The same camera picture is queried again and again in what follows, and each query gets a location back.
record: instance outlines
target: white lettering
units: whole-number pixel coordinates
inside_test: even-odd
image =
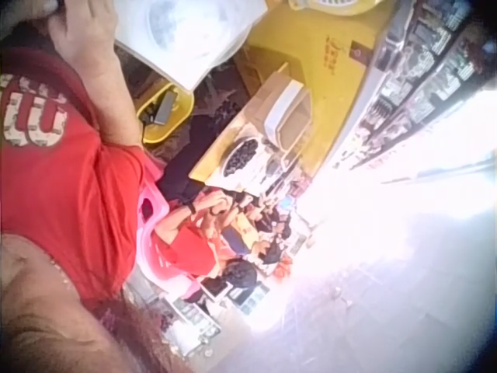
[[[2,90],[9,85],[10,81],[14,75],[12,74],[1,74],[0,75],[0,103],[2,102]]]
[[[43,132],[41,130],[41,118],[45,102],[46,100],[41,97],[34,99],[28,118],[28,135],[30,136],[30,140],[38,146],[54,146],[64,135],[68,114],[64,110],[57,108],[52,129],[50,132]]]
[[[28,144],[28,139],[23,131],[17,131],[16,123],[19,114],[19,107],[23,95],[21,93],[12,93],[7,103],[5,111],[5,122],[3,127],[3,136],[10,144],[14,146],[24,146]]]
[[[19,80],[19,87],[21,88],[22,92],[33,93],[36,95],[38,92],[35,89],[31,88],[31,83],[32,82],[28,78],[22,76]]]
[[[68,99],[62,93],[58,93],[57,97],[51,95],[50,88],[48,88],[48,86],[45,84],[40,84],[40,87],[38,87],[38,94],[47,99],[52,99],[56,103],[66,103],[68,101]]]

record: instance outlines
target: red shirt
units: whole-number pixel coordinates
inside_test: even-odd
[[[170,278],[169,265],[194,277],[207,276],[216,265],[214,251],[200,229],[193,223],[185,223],[171,245],[152,232],[151,243],[157,256],[149,263],[152,272],[161,280]]]
[[[36,243],[85,304],[115,296],[134,266],[138,147],[103,144],[78,76],[42,51],[2,53],[2,232]]]

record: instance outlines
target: table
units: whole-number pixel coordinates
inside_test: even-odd
[[[245,136],[263,138],[255,126],[247,121],[242,110],[220,133],[203,157],[193,167],[189,177],[211,187],[220,187],[238,192],[246,190],[251,194],[260,195],[264,192],[263,188],[269,187],[273,182],[272,178],[264,177],[264,171],[267,161],[274,153],[262,150],[256,156],[256,160],[249,163],[248,172],[239,172],[229,177],[223,177],[220,173],[225,154],[234,142]]]

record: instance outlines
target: pink chair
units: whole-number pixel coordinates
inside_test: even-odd
[[[157,166],[157,161],[149,155],[149,161],[145,164],[146,174],[138,200],[138,230],[137,230],[137,263],[143,275],[152,283],[166,291],[171,298],[188,298],[195,291],[200,290],[200,285],[188,274],[174,267],[168,267],[161,271],[161,276],[153,273],[149,263],[157,256],[155,247],[151,242],[151,234],[154,227],[169,213],[169,205],[155,185],[155,181],[161,177],[162,169]],[[149,200],[152,207],[152,215],[145,220],[142,205]]]

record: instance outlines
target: yellow container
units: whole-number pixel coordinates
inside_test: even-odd
[[[357,16],[383,0],[288,0],[293,10],[315,9],[334,16]]]
[[[164,141],[181,123],[183,123],[186,118],[193,111],[193,106],[195,104],[195,96],[193,93],[187,93],[182,89],[176,87],[171,82],[166,83],[162,88],[159,89],[148,101],[146,101],[140,109],[137,111],[137,117],[140,117],[141,113],[145,108],[151,103],[160,103],[164,98],[166,92],[172,90],[178,96],[176,101],[172,106],[171,115],[169,116],[168,123],[164,126],[157,124],[149,124],[145,127],[143,142],[145,144],[157,144]]]
[[[311,90],[313,125],[308,143],[299,150],[309,175],[317,172],[333,146],[366,74],[367,66],[353,58],[353,46],[372,53],[393,11],[393,0],[347,17],[313,9],[295,12],[288,4],[275,4],[235,56],[251,95],[285,63],[285,72]]]

